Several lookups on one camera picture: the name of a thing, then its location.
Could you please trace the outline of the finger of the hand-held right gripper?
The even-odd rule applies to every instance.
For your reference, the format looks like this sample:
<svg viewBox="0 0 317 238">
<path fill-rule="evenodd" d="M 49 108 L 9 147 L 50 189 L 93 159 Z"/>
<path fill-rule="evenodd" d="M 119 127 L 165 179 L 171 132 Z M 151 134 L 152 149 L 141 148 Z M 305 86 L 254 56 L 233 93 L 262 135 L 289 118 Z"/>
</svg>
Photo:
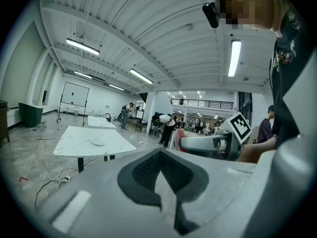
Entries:
<svg viewBox="0 0 317 238">
<path fill-rule="evenodd" d="M 185 149 L 190 154 L 207 155 L 217 154 L 222 146 L 223 136 L 186 136 L 178 139 L 180 149 Z"/>
</svg>

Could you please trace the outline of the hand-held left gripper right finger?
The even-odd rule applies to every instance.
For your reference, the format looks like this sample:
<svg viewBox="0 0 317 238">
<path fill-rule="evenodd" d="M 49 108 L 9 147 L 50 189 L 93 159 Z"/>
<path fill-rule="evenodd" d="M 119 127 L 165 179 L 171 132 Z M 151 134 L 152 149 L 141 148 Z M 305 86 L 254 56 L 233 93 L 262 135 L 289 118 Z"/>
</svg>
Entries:
<svg viewBox="0 0 317 238">
<path fill-rule="evenodd" d="M 160 152 L 162 237 L 242 237 L 252 210 L 239 206 L 254 164 Z"/>
</svg>

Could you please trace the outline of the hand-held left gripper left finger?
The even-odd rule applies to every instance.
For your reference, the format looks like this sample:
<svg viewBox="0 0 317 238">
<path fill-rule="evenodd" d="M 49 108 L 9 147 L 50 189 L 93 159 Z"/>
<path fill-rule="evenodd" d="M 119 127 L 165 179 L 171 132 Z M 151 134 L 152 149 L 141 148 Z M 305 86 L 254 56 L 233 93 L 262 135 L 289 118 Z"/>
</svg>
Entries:
<svg viewBox="0 0 317 238">
<path fill-rule="evenodd" d="M 100 162 L 72 179 L 37 208 L 55 236 L 71 238 L 177 238 L 157 206 L 137 204 L 120 189 L 117 176 L 147 150 Z"/>
</svg>

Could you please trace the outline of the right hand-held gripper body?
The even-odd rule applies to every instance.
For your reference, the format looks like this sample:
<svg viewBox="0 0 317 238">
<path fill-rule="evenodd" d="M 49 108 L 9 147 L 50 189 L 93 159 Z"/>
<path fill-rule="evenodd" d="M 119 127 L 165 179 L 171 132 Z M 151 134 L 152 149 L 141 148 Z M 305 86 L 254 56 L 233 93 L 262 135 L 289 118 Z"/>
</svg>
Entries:
<svg viewBox="0 0 317 238">
<path fill-rule="evenodd" d="M 225 160 L 237 160 L 241 154 L 243 143 L 251 133 L 252 130 L 249 123 L 241 112 L 237 112 L 225 120 L 219 130 L 215 132 L 215 136 L 218 137 L 217 152 Z"/>
</svg>

